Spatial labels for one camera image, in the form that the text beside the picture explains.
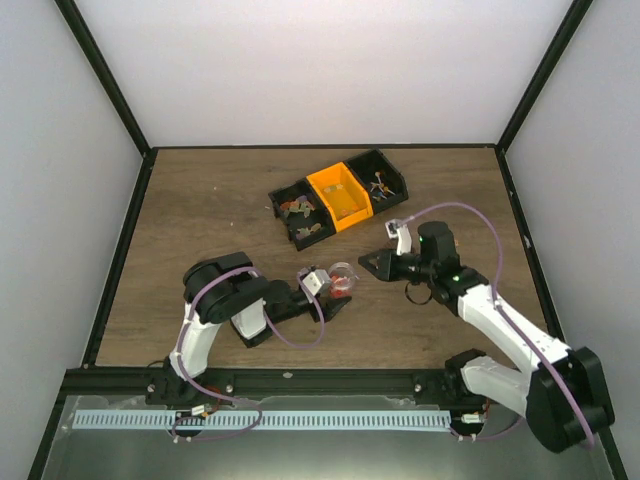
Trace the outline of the clear plastic cup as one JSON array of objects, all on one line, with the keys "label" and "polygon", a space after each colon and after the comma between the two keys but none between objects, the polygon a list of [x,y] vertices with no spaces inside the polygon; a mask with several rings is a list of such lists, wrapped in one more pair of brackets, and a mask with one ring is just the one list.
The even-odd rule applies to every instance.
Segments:
[{"label": "clear plastic cup", "polygon": [[350,297],[359,276],[355,268],[347,262],[336,262],[328,271],[331,279],[329,295],[333,299]]}]

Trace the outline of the yellow bin with star candies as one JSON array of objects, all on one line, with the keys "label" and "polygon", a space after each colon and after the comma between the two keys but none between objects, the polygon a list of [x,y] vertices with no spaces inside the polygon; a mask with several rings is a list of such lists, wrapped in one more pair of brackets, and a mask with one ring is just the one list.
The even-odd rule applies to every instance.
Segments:
[{"label": "yellow bin with star candies", "polygon": [[327,208],[337,232],[373,216],[368,192],[344,162],[314,172],[306,180]]}]

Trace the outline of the black bin with gummy candies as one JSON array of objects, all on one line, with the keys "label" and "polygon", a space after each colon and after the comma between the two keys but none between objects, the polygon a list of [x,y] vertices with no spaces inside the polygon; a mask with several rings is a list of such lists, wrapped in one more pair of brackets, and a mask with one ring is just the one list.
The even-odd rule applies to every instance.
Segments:
[{"label": "black bin with gummy candies", "polygon": [[274,217],[283,222],[288,240],[298,251],[336,233],[328,208],[306,178],[273,190],[268,197]]}]

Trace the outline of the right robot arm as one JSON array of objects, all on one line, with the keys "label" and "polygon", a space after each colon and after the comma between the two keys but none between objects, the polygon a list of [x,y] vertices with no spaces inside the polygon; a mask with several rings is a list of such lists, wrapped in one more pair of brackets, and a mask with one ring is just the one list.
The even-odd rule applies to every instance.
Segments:
[{"label": "right robot arm", "polygon": [[359,257],[359,264],[381,281],[426,285],[430,297],[482,332],[513,363],[499,364],[471,349],[452,357],[444,378],[447,396],[465,403],[479,395],[497,401],[525,419],[547,450],[593,444],[611,426],[615,413],[598,356],[574,350],[536,327],[509,305],[477,270],[460,261],[454,235],[441,221],[418,228],[413,251],[407,226],[387,222],[394,248]]}]

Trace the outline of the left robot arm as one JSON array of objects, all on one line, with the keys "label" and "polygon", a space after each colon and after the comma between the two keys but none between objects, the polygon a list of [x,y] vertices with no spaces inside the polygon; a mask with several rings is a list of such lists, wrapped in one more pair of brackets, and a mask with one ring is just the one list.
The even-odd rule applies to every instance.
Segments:
[{"label": "left robot arm", "polygon": [[324,326],[346,306],[349,294],[334,298],[324,269],[304,268],[296,288],[269,280],[244,252],[201,261],[183,277],[184,318],[176,344],[159,371],[149,378],[150,405],[196,402],[204,392],[203,375],[220,328],[228,323],[244,345],[253,348],[284,321],[308,315]]}]

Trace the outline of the pile of star gummies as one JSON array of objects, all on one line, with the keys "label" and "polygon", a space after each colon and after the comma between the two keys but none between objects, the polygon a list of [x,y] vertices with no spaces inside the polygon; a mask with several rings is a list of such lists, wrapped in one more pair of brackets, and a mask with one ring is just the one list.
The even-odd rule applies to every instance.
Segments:
[{"label": "pile of star gummies", "polygon": [[323,187],[322,193],[337,220],[342,220],[361,210],[361,207],[342,183]]}]

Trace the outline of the black bin with lollipops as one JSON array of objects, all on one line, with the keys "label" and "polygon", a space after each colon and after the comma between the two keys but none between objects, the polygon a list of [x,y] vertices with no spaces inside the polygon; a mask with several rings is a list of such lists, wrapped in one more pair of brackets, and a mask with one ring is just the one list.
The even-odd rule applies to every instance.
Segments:
[{"label": "black bin with lollipops", "polygon": [[403,175],[379,149],[351,157],[345,161],[345,165],[367,192],[374,214],[389,210],[408,199]]}]

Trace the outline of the pile of pastel gummies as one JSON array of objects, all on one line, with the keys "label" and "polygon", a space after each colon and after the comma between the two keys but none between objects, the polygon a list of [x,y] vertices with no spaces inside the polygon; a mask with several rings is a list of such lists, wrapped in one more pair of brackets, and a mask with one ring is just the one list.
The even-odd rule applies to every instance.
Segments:
[{"label": "pile of pastel gummies", "polygon": [[280,210],[286,225],[297,240],[309,237],[322,228],[322,224],[312,218],[316,207],[306,195],[281,203]]}]

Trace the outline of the black front mounting rail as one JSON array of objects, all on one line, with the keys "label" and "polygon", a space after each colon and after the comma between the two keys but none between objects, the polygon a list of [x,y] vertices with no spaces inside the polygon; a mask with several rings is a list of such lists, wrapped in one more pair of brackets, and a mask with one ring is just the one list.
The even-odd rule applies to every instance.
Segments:
[{"label": "black front mounting rail", "polygon": [[[409,397],[422,404],[471,406],[480,402],[447,369],[233,369],[209,368],[196,378],[203,388],[227,397],[262,400],[272,396]],[[59,397],[143,396],[148,405],[195,406],[214,402],[190,383],[160,367],[96,367],[66,372]]]}]

